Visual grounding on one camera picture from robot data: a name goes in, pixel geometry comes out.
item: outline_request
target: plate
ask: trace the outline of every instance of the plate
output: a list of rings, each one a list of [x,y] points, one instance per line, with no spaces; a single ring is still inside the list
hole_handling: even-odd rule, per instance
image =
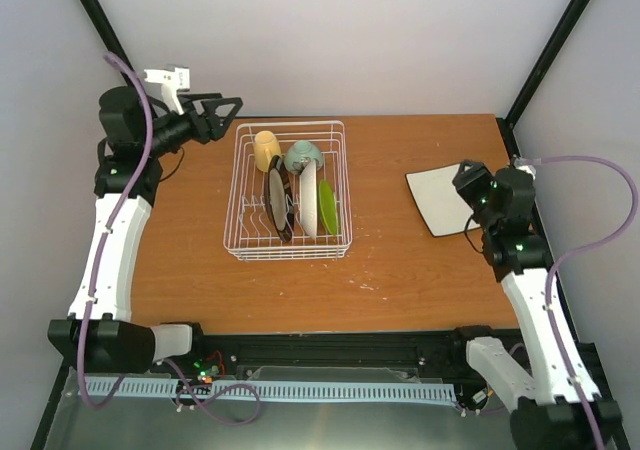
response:
[[[304,233],[314,240],[318,236],[316,165],[312,158],[300,175],[300,225]]]
[[[264,179],[265,209],[269,221],[275,227],[280,240],[287,243],[293,236],[293,194],[291,183],[284,161],[279,155],[275,155],[269,164],[269,170]]]
[[[324,228],[333,236],[338,235],[338,210],[336,209],[336,199],[329,182],[320,180],[318,184],[318,206],[320,207],[320,218]]]
[[[408,173],[407,183],[427,228],[434,237],[464,231],[471,209],[453,186],[459,163],[425,172]],[[478,228],[472,221],[469,230]]]

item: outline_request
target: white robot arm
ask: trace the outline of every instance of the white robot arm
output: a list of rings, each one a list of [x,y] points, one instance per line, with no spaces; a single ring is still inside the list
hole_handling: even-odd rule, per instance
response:
[[[164,103],[169,109],[153,121],[150,157],[139,178],[131,187],[124,205],[110,229],[106,222],[131,180],[144,148],[145,116],[140,96],[131,87],[116,87],[100,98],[100,122],[112,155],[100,158],[96,173],[96,223],[87,266],[71,304],[68,318],[52,320],[48,337],[65,360],[75,365],[79,334],[85,318],[87,299],[91,298],[88,315],[84,364],[87,372],[143,373],[153,362],[169,356],[183,355],[192,348],[193,323],[168,323],[143,327],[131,323],[131,283],[138,245],[151,215],[155,195],[162,176],[159,157],[176,152],[189,140],[205,144],[224,136],[242,107],[240,98],[223,98],[221,94],[183,95],[188,90],[189,69],[146,70],[147,82],[162,86]],[[202,110],[196,103],[202,104]],[[226,116],[216,110],[231,105]],[[89,280],[98,242],[108,232],[100,256],[95,294],[88,295]]]
[[[555,282],[546,294],[548,250],[531,231],[534,176],[531,167],[515,166],[492,175],[484,164],[465,160],[453,179],[482,228],[482,254],[515,310],[531,375],[490,335],[468,337],[466,360],[511,412],[519,450],[590,449],[594,437],[611,437],[622,415],[613,399],[603,398],[580,358]]]

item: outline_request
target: wooden table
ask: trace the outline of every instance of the wooden table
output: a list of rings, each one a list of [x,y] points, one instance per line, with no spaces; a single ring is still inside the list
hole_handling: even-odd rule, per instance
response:
[[[405,180],[464,158],[492,171],[506,164],[495,117],[340,120],[353,213],[347,257],[241,262],[225,250],[234,125],[219,142],[187,144],[182,167],[160,185],[138,253],[134,322],[196,321],[206,333],[517,326],[491,268],[462,235],[431,236]],[[176,162],[169,155],[162,164],[169,171]]]

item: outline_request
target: white dish rack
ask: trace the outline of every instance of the white dish rack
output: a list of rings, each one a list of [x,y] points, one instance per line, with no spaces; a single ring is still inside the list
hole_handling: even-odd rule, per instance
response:
[[[315,240],[302,231],[300,225],[300,177],[289,173],[295,224],[293,237],[284,243],[265,210],[263,195],[265,173],[256,168],[253,138],[258,132],[269,130],[280,142],[283,154],[298,140],[308,140],[324,156],[317,180],[327,180],[333,189],[338,210],[338,235],[330,235],[318,221]],[[288,260],[311,258],[341,258],[351,245],[351,199],[347,172],[347,147],[344,124],[338,120],[315,122],[245,123],[236,129],[233,157],[233,176],[224,246],[239,260]]]

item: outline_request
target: cup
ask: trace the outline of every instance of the cup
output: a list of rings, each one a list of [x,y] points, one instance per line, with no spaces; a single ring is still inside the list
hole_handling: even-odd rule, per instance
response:
[[[324,165],[320,149],[307,140],[299,140],[287,150],[284,166],[291,173],[300,175],[311,159],[315,159],[318,170]]]
[[[263,130],[253,138],[253,156],[258,170],[267,172],[271,159],[280,153],[280,144],[273,132]]]

